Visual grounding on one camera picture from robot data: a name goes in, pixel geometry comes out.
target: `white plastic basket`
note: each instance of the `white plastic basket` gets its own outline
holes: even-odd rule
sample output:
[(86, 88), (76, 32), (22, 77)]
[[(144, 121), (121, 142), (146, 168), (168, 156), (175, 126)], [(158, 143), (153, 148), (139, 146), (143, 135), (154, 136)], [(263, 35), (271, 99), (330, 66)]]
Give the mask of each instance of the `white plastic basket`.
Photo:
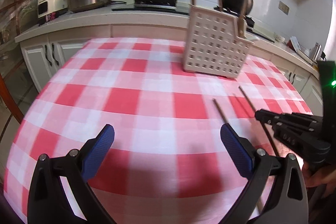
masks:
[(238, 37), (237, 17), (191, 5), (184, 70), (237, 78), (253, 44)]

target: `table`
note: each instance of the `table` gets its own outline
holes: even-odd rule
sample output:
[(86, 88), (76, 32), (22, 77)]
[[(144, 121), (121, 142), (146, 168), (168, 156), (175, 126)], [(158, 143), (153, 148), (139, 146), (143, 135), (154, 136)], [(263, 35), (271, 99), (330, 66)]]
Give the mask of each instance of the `table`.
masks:
[[(269, 61), (249, 56), (237, 80), (182, 70), (184, 42), (92, 39), (36, 98), (11, 147), (5, 197), (26, 222), (36, 160), (80, 149), (107, 123), (115, 141), (89, 181), (120, 223), (218, 223), (246, 184), (225, 147), (216, 98), (238, 135), (273, 154), (257, 109), (310, 113)], [(83, 216), (62, 180), (76, 213)]]

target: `white countertop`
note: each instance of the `white countertop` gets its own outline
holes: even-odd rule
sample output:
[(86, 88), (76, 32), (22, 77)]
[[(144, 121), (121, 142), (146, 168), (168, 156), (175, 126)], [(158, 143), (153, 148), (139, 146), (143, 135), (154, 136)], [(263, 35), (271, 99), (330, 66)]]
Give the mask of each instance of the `white countertop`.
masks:
[[(189, 16), (152, 11), (112, 11), (112, 6), (89, 10), (81, 13), (66, 13), (53, 21), (47, 22), (42, 26), (34, 26), (15, 38), (15, 42), (23, 42), (32, 37), (47, 34), (59, 30), (71, 29), (76, 27), (94, 25), (155, 25), (172, 28), (187, 29)], [(284, 44), (271, 43), (260, 38), (254, 42), (254, 46), (263, 51), (278, 55), (313, 74), (317, 79), (319, 73), (308, 63), (306, 63), (296, 52)]]

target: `electrical outlet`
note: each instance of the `electrical outlet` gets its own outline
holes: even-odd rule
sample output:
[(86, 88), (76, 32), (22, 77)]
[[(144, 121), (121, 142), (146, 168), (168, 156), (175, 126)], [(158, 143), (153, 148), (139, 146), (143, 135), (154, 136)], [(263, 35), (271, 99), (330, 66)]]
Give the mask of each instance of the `electrical outlet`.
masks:
[(289, 13), (289, 7), (284, 4), (282, 1), (279, 2), (279, 9), (283, 11), (286, 15)]

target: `white rice cooker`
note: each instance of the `white rice cooker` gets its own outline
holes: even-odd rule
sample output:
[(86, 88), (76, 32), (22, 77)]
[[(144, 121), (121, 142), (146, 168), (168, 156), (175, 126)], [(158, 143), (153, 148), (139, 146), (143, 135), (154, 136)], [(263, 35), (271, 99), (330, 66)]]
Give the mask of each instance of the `white rice cooker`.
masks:
[(38, 0), (38, 18), (39, 23), (48, 22), (68, 10), (67, 0)]

